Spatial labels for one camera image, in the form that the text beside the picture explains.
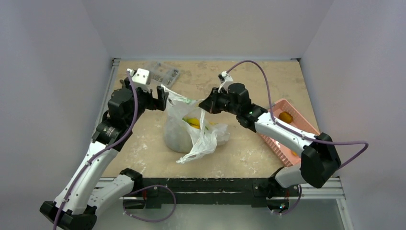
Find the white plastic bag lemon print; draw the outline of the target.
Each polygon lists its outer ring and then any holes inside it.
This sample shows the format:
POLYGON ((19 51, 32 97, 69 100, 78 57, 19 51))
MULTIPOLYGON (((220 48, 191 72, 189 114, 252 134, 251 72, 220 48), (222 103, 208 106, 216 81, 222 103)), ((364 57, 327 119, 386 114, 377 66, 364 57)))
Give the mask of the white plastic bag lemon print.
POLYGON ((199 107, 202 99, 190 99, 180 95, 163 84, 169 93, 166 105, 166 122, 164 124, 163 139, 166 146, 176 152, 184 154, 176 163, 200 159, 215 152, 218 146, 229 141, 228 125, 210 122, 206 111, 199 107), (184 117, 200 120, 201 129, 195 129, 183 121, 184 117))

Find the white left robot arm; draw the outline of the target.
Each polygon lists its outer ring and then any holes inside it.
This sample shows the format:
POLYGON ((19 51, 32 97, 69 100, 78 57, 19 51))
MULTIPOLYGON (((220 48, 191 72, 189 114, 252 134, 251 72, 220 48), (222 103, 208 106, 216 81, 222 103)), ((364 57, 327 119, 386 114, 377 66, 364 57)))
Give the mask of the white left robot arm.
POLYGON ((53 223, 53 229, 91 230, 98 217, 120 197, 142 192, 142 174, 129 168, 101 190, 95 192, 94 188, 132 135, 144 111, 165 110, 169 94, 162 86, 157 86, 157 93, 154 98, 149 84, 138 82, 135 77, 126 78, 121 88, 112 92, 74 176, 53 201, 45 201, 40 207, 40 212, 53 223))

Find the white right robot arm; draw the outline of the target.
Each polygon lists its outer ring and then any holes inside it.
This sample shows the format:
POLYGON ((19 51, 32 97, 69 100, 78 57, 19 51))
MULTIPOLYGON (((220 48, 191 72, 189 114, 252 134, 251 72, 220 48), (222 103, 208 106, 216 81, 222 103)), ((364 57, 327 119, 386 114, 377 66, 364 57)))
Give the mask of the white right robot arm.
POLYGON ((299 165, 282 167, 270 177, 269 189, 275 195, 296 184, 321 188, 341 166, 329 135, 305 132, 273 117, 272 112, 252 103, 244 84, 232 83, 226 90, 214 87, 199 107, 211 114, 231 113, 242 127, 270 137, 297 154, 299 165))

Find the yellow fake banana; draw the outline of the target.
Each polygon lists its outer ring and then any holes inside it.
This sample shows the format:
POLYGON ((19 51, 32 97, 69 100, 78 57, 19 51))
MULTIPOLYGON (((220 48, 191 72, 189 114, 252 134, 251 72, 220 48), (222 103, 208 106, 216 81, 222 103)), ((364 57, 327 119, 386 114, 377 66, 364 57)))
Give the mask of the yellow fake banana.
POLYGON ((184 117, 183 121, 185 121, 186 123, 188 123, 191 127, 195 128, 195 129, 201 129, 200 120, 197 118, 184 117))

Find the brown fake kiwi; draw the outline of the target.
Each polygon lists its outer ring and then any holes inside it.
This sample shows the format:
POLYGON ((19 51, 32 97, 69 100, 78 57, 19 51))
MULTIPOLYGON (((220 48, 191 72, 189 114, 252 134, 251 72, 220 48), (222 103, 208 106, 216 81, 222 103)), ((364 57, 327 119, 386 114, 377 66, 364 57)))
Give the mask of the brown fake kiwi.
POLYGON ((286 111, 281 112, 281 113, 279 114, 278 118, 279 118, 281 121, 283 121, 283 122, 285 122, 285 123, 287 123, 287 124, 290 124, 290 123, 293 122, 293 116, 292 116, 290 113, 286 112, 286 111))

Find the clear plastic screw box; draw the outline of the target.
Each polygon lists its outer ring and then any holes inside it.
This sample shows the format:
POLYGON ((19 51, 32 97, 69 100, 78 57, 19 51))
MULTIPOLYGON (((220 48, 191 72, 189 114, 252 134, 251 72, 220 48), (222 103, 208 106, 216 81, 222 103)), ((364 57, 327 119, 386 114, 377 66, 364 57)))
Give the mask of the clear plastic screw box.
POLYGON ((150 72, 151 78, 158 84, 171 88, 180 76, 180 70, 163 62, 151 61, 145 69, 150 72))

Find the pink plastic basket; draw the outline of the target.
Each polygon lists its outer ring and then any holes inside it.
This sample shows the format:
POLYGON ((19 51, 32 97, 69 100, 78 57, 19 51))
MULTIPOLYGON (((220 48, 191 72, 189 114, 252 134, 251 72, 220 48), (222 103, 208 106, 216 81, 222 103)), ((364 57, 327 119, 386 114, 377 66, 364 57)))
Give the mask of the pink plastic basket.
POLYGON ((270 146, 275 155, 286 167, 300 163, 301 153, 305 145, 312 142, 302 138, 302 135, 314 138, 319 131, 314 128, 286 99, 278 100, 272 107, 276 122, 271 119, 270 112, 263 113, 255 122, 255 130, 270 146), (287 124, 278 116, 281 112, 288 112, 293 116, 293 122, 287 124))

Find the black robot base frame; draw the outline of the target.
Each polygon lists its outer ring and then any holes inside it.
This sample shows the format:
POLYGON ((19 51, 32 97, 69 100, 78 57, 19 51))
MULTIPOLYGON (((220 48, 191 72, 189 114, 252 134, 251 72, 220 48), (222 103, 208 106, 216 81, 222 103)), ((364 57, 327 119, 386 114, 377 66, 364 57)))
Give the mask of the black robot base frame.
POLYGON ((250 205, 287 210, 291 197, 299 196, 292 185, 280 188, 269 178, 145 178, 143 192, 125 195, 127 209, 161 208, 163 204, 250 205))

